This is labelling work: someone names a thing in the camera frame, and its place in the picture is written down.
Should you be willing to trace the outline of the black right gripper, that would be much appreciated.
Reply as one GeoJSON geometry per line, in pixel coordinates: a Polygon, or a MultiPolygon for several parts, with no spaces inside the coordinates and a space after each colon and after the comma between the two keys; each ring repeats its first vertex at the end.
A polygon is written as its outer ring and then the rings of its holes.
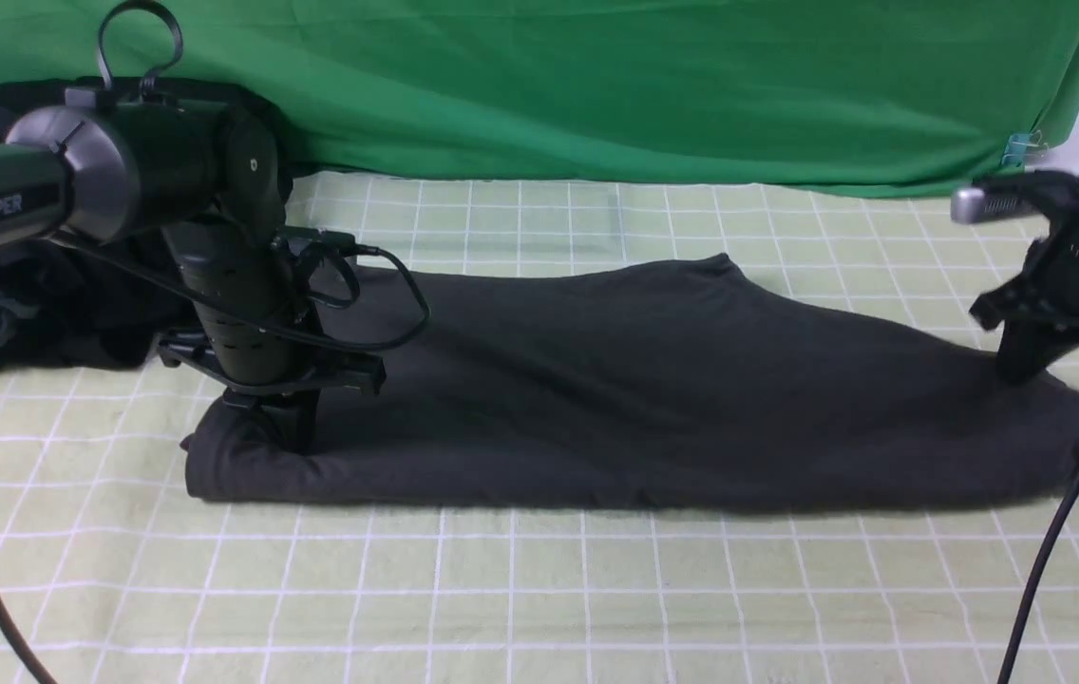
{"type": "Polygon", "coordinates": [[[1001,330],[995,371],[1005,384],[1026,384],[1079,347],[1079,315],[1052,306],[1022,275],[979,295],[969,316],[984,331],[1001,330]]]}

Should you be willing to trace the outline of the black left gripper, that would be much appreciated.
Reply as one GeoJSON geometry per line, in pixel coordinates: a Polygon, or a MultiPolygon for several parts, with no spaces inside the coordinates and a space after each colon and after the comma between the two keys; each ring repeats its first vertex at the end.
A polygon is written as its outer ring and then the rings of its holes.
{"type": "Polygon", "coordinates": [[[291,453],[306,453],[312,443],[322,389],[375,395],[385,381],[379,356],[265,333],[214,341],[204,331],[167,331],[159,336],[156,352],[166,367],[188,367],[218,381],[228,406],[255,408],[270,443],[291,453]]]}

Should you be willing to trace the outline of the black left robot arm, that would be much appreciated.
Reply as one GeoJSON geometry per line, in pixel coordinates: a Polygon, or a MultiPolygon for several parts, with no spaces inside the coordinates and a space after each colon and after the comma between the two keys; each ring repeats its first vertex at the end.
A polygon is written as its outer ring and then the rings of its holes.
{"type": "Polygon", "coordinates": [[[278,181],[274,134],[236,105],[68,88],[0,142],[0,247],[50,240],[191,300],[199,324],[159,338],[161,362],[303,447],[322,389],[375,395],[385,368],[320,330],[320,307],[360,297],[360,243],[288,225],[278,181]]]}

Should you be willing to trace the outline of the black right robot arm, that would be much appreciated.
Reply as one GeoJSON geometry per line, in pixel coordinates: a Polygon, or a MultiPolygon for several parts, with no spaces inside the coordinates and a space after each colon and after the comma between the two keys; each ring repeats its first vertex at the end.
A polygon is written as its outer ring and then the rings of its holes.
{"type": "Polygon", "coordinates": [[[1034,240],[1021,272],[979,295],[970,315],[986,331],[1001,330],[996,371],[1025,384],[1079,348],[1079,177],[1032,170],[978,180],[954,191],[953,222],[975,225],[1040,214],[1044,237],[1034,240]]]}

